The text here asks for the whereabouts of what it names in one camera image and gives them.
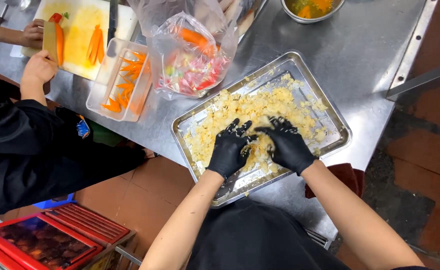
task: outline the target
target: blue stool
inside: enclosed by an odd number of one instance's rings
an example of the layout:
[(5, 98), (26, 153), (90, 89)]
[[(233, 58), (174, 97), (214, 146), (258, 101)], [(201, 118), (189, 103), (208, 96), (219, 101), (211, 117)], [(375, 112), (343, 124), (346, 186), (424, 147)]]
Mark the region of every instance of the blue stool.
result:
[(73, 199), (73, 193), (68, 194), (68, 198), (66, 200), (56, 200), (56, 199), (51, 199), (51, 200), (47, 200), (47, 201), (43, 201), (43, 202), (39, 202), (39, 203), (34, 203), (33, 205), (35, 205), (36, 207), (40, 208), (40, 209), (47, 209), (47, 208), (52, 208), (52, 207), (57, 207), (60, 205), (64, 205), (66, 203), (76, 203), (77, 201)]

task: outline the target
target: knife blade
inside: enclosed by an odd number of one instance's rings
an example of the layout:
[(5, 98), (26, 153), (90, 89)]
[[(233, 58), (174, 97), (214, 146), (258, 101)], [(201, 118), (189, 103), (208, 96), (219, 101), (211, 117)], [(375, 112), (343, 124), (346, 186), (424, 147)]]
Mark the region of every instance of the knife blade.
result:
[(58, 64), (57, 57), (57, 34), (55, 33), (55, 22), (46, 21), (43, 23), (43, 50), (47, 50), (53, 59)]
[(118, 0), (110, 0), (110, 18), (108, 21), (107, 44), (115, 37), (117, 31)]

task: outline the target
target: black glove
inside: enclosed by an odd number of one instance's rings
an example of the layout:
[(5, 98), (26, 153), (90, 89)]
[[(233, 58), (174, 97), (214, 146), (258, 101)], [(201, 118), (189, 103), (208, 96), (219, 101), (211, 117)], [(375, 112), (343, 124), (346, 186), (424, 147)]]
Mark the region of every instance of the black glove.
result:
[(269, 117), (268, 119), (275, 129), (257, 127), (255, 131), (267, 134), (275, 144), (275, 151), (272, 151), (271, 145), (267, 150), (272, 161), (300, 175), (318, 157), (310, 152), (302, 135), (298, 133), (298, 129), (292, 126), (289, 120), (282, 116)]
[(239, 122), (240, 120), (236, 118), (225, 130), (217, 134), (210, 164), (206, 167), (206, 169), (219, 173), (225, 180), (245, 166), (252, 148), (243, 148), (258, 138), (257, 135), (241, 137), (252, 125), (252, 121), (249, 120), (235, 129)]

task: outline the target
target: stainless steel tray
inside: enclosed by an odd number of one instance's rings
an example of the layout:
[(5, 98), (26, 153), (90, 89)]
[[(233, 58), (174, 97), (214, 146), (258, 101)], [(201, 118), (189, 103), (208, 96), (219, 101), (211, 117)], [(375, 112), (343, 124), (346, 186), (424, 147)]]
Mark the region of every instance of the stainless steel tray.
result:
[[(329, 134), (320, 144), (311, 145), (310, 148), (320, 148), (320, 159), (323, 159), (347, 147), (352, 140), (352, 131), (331, 101), (328, 93), (320, 88), (305, 63), (305, 57), (299, 51), (289, 50), (279, 54), (273, 61), (261, 66), (247, 76), (242, 76), (225, 89), (230, 93), (240, 93), (241, 95), (258, 91), (260, 87), (263, 90), (271, 90), (275, 85), (279, 85), (281, 77), (287, 73), (293, 79), (303, 83), (300, 89), (292, 91), (295, 102), (322, 99), (323, 104), (327, 107), (324, 112), (311, 110), (312, 117), (318, 118), (315, 128), (325, 126)], [(184, 135), (193, 121), (200, 124), (205, 119), (207, 115), (206, 108), (213, 104), (213, 98), (217, 95), (218, 93), (211, 95), (202, 103), (195, 105), (185, 114), (175, 119), (171, 126), (173, 137), (183, 154), (183, 159), (195, 182), (197, 182), (201, 172), (198, 166), (192, 166), (194, 162)], [(211, 208), (223, 207), (292, 173), (292, 171), (286, 168), (279, 168), (278, 172), (273, 173), (269, 171), (266, 174), (258, 168), (238, 173), (230, 177), (227, 184), (218, 190), (217, 195), (212, 201)]]

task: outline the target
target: metal bowl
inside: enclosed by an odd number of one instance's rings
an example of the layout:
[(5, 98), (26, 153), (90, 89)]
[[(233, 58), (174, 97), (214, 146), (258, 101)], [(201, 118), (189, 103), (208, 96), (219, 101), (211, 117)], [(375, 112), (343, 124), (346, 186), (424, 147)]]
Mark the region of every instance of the metal bowl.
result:
[(287, 13), (287, 14), (288, 14), (293, 20), (295, 20), (296, 22), (299, 22), (299, 23), (301, 23), (301, 24), (312, 24), (312, 23), (316, 23), (316, 22), (319, 22), (319, 21), (323, 21), (323, 20), (325, 20), (325, 19), (327, 19), (327, 18), (330, 18), (331, 16), (333, 16), (335, 13), (338, 12), (338, 10), (343, 6), (344, 3), (345, 3), (345, 0), (333, 0), (333, 1), (332, 1), (332, 9), (331, 9), (331, 11), (330, 11), (328, 14), (323, 15), (323, 16), (318, 17), (318, 18), (306, 19), (306, 18), (302, 18), (302, 17), (299, 17), (299, 16), (293, 14), (293, 13), (290, 11), (290, 9), (287, 8), (287, 4), (285, 3), (285, 0), (281, 0), (281, 4), (282, 4), (282, 6), (283, 6), (283, 10), (284, 10), (284, 11), (285, 11), (285, 12), (286, 12), (286, 13)]

